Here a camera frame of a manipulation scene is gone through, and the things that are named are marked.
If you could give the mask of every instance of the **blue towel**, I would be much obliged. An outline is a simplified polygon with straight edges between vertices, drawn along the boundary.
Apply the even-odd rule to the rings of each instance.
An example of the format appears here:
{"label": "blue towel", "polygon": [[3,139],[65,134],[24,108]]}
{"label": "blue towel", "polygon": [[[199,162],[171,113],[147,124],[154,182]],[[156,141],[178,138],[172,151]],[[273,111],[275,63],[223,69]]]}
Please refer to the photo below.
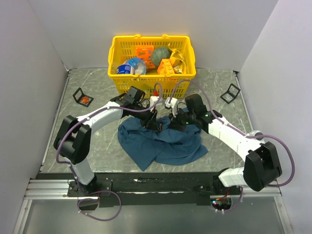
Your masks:
{"label": "blue towel", "polygon": [[142,171],[155,160],[169,165],[193,162],[208,150],[201,145],[200,129],[187,125],[183,132],[168,129],[170,119],[157,119],[162,123],[160,133],[143,128],[138,118],[128,118],[118,127],[118,141]]}

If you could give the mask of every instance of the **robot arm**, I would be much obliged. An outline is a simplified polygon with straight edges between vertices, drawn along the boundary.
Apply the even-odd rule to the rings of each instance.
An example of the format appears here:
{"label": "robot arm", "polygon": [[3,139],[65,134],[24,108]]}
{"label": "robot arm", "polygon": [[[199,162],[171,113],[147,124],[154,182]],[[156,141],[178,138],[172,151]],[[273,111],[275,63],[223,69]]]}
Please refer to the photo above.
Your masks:
{"label": "robot arm", "polygon": [[[144,92],[131,87],[127,94],[120,95],[110,100],[103,107],[120,106],[132,110],[144,110],[140,100],[144,97]],[[171,124],[169,128],[183,131],[188,124],[195,124],[208,134],[211,134],[226,143],[244,160],[245,165],[242,168],[224,169],[217,174],[216,183],[218,187],[249,186],[255,191],[260,191],[281,174],[281,167],[275,146],[270,143],[263,143],[257,139],[248,139],[229,128],[228,121],[218,112],[214,111],[218,118],[222,119],[221,123],[215,119],[214,115],[207,111],[201,97],[198,94],[190,95],[185,98],[188,112],[177,109],[177,100],[173,101],[166,107],[172,107],[173,111],[169,115]],[[61,140],[68,130],[77,124],[80,120],[85,119],[91,113],[74,118],[67,116],[60,127],[54,148],[57,149]],[[104,127],[106,124],[132,115],[141,120],[141,125],[153,131],[159,131],[156,123],[156,109],[151,111],[135,113],[122,109],[110,108],[100,114],[88,119],[84,124],[79,125],[73,134],[65,140],[60,154],[65,160],[71,162],[72,168],[77,176],[81,188],[91,193],[97,189],[97,178],[92,172],[87,160],[90,148],[91,135]]]}
{"label": "robot arm", "polygon": [[213,135],[233,149],[245,162],[244,167],[225,169],[219,173],[218,179],[224,187],[249,186],[260,191],[281,176],[282,170],[275,146],[257,139],[248,139],[227,126],[229,122],[217,111],[216,119],[198,94],[185,98],[188,112],[182,109],[171,117],[170,128],[183,130],[188,124],[195,124],[206,133]]}
{"label": "robot arm", "polygon": [[[125,107],[132,110],[144,110],[145,108],[141,105],[140,100],[144,98],[144,92],[131,87],[127,94],[122,94],[111,99],[104,107]],[[65,134],[69,129],[76,123],[90,116],[92,113],[98,111],[99,109],[88,113],[83,116],[74,118],[72,116],[67,116],[58,131],[57,137],[54,141],[54,148],[57,149],[61,140],[64,138]],[[103,128],[106,124],[113,122],[115,120],[121,119],[125,116],[132,115],[141,120],[141,125],[153,131],[159,131],[158,125],[156,123],[157,110],[154,108],[151,111],[146,112],[131,112],[122,109],[109,108],[89,118],[84,124],[79,125],[73,134],[69,135],[65,140],[60,154],[65,158],[65,160],[71,163],[72,169],[74,170],[77,180],[80,183],[81,188],[87,192],[91,193],[96,190],[97,178],[92,172],[87,156],[90,149],[91,135],[94,134],[99,129]]]}

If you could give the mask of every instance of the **small orange object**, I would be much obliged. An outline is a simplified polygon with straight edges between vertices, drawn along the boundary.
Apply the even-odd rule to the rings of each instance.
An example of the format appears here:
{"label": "small orange object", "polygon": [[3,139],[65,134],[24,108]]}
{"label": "small orange object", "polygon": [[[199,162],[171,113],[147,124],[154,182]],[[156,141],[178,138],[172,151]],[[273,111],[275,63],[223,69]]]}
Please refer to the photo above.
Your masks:
{"label": "small orange object", "polygon": [[169,59],[164,58],[161,62],[160,65],[157,69],[157,73],[159,75],[164,75],[164,74],[175,74],[175,71],[170,63]]}
{"label": "small orange object", "polygon": [[89,98],[88,97],[83,97],[81,99],[81,102],[84,103],[84,104],[87,104],[89,102]]}
{"label": "small orange object", "polygon": [[138,46],[136,48],[136,56],[145,62],[147,68],[155,68],[151,60],[153,51],[153,46]]}

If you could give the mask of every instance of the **marble surface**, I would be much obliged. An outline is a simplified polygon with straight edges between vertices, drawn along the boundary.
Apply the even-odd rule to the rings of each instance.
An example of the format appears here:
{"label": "marble surface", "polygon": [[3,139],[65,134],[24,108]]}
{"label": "marble surface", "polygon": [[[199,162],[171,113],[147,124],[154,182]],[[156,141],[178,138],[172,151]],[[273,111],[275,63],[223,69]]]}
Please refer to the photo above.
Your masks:
{"label": "marble surface", "polygon": [[[207,93],[215,110],[240,130],[246,133],[251,131],[241,95],[238,95],[230,104],[225,103],[220,98],[220,95],[228,89],[231,83],[236,84],[233,71],[197,69],[197,75],[193,80],[199,83]],[[75,103],[72,97],[79,87],[82,88],[85,94],[94,97],[88,108]],[[198,88],[190,84],[186,95],[193,93],[199,93],[207,105],[206,99]],[[75,69],[69,72],[69,82],[42,172],[69,172],[66,166],[56,163],[56,150],[53,148],[53,141],[64,117],[67,115],[77,117],[87,114],[105,105],[117,95],[117,89],[107,75],[107,69]],[[163,106],[157,109],[159,117],[169,114],[169,111]],[[141,172],[140,168],[122,149],[117,139],[117,128],[124,120],[125,118],[112,122],[93,134],[88,160],[94,172]],[[209,152],[200,159],[180,166],[153,162],[145,172],[217,172],[226,167],[235,168],[244,165],[241,158],[219,139],[205,132],[201,133],[201,137],[202,144],[207,147]]]}

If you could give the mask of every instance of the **yellow basket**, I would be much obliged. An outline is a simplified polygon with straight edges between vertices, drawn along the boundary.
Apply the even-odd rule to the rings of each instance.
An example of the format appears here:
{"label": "yellow basket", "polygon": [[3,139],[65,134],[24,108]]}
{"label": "yellow basket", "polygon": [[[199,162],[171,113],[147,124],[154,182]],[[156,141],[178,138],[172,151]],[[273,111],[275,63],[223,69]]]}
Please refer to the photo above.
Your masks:
{"label": "yellow basket", "polygon": [[[158,75],[156,69],[150,69],[146,75],[116,74],[116,69],[126,60],[136,56],[136,47],[139,45],[153,45],[154,48],[168,46],[170,49],[178,49],[183,54],[186,63],[186,74]],[[142,37],[116,36],[113,38],[112,47],[108,56],[108,76],[114,81],[120,94],[127,93],[131,86],[145,92],[145,98],[153,95],[154,85],[159,82],[163,88],[163,98],[169,97],[175,85],[182,79],[192,79],[196,75],[195,54],[191,46],[191,40],[187,36]],[[183,98],[189,82],[181,83],[174,94],[175,98]]]}

